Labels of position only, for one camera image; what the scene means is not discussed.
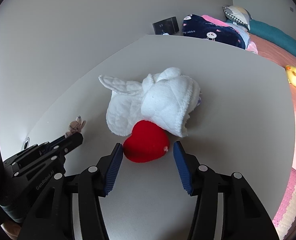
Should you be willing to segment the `white quilted towel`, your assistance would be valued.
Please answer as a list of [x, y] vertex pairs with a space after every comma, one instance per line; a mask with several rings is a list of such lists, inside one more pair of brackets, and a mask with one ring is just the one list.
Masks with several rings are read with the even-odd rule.
[[137, 122], [146, 120], [177, 137], [188, 135], [185, 125], [201, 89], [179, 68], [149, 74], [142, 82], [105, 75], [99, 76], [99, 81], [111, 90], [106, 123], [112, 133], [126, 137]]

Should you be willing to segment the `purple plaid hair scrunchie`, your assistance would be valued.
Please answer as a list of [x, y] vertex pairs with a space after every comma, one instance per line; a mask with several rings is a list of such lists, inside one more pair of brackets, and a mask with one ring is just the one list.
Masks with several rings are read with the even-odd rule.
[[202, 101], [202, 93], [200, 92], [198, 102], [197, 102], [196, 106], [199, 106], [201, 104], [201, 101]]

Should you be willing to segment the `black wall switch panel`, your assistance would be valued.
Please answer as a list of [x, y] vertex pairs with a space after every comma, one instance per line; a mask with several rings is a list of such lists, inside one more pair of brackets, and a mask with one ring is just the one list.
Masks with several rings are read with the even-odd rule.
[[179, 26], [175, 16], [153, 23], [152, 25], [156, 35], [174, 35], [179, 32]]

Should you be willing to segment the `red heart plush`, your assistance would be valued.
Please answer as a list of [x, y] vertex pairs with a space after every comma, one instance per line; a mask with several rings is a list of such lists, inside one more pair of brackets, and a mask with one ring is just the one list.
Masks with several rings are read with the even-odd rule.
[[170, 141], [166, 131], [146, 120], [137, 122], [131, 135], [123, 143], [125, 157], [135, 163], [159, 159], [169, 148]]

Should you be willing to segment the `navy cartoon fleece blanket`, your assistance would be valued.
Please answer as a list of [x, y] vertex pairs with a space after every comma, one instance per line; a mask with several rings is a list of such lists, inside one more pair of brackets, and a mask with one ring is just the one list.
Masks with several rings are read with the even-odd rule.
[[239, 31], [229, 25], [219, 25], [207, 21], [205, 17], [190, 14], [183, 20], [184, 36], [206, 39], [246, 49], [249, 39], [244, 39]]

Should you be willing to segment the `pink white cartoon blanket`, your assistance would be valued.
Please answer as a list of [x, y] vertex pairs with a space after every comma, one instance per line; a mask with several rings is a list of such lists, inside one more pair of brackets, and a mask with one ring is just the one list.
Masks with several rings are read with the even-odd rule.
[[255, 53], [256, 55], [258, 54], [256, 44], [253, 41], [249, 42], [249, 44], [248, 44], [248, 46], [246, 48], [246, 51], [249, 51], [251, 53]]

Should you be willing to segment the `light blue folded blanket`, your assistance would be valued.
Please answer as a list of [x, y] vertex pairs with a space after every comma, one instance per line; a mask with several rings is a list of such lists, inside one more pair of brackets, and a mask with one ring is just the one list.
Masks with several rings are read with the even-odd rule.
[[248, 29], [241, 25], [237, 25], [236, 23], [227, 23], [227, 25], [235, 29], [240, 34], [240, 36], [244, 40], [245, 47], [247, 47], [250, 42], [250, 35], [248, 33]]

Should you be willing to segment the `yellow duck plush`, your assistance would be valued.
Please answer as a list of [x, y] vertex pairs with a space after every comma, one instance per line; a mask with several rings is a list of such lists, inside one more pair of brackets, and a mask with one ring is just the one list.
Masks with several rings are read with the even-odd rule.
[[296, 67], [286, 65], [285, 67], [288, 82], [296, 87]]

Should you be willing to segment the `teal long pillow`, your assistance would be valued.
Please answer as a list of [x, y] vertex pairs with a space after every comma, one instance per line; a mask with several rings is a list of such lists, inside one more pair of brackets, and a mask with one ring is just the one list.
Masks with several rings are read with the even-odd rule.
[[250, 21], [250, 34], [263, 38], [296, 57], [296, 40], [280, 29], [261, 21]]

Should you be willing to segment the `beige foam floor mat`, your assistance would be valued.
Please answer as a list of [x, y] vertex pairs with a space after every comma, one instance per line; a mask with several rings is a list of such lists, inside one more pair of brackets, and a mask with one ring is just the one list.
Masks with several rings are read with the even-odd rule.
[[282, 209], [282, 214], [275, 216], [274, 220], [279, 221], [275, 224], [275, 228], [279, 239], [285, 239], [296, 218], [296, 185], [287, 200], [282, 201], [280, 208]]

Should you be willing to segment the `checkered patchwork pillow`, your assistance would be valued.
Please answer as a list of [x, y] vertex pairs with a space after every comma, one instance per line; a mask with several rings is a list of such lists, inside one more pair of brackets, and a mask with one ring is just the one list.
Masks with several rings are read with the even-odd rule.
[[250, 30], [250, 21], [252, 20], [250, 13], [242, 7], [228, 6], [223, 7], [223, 12], [228, 20], [232, 23], [240, 24]]

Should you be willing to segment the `pink foam floor mat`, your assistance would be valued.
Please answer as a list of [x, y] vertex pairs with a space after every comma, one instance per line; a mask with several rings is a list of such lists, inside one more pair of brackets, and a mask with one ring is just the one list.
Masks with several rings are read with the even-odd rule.
[[296, 170], [292, 168], [286, 191], [273, 219], [277, 230], [289, 230], [296, 217]]

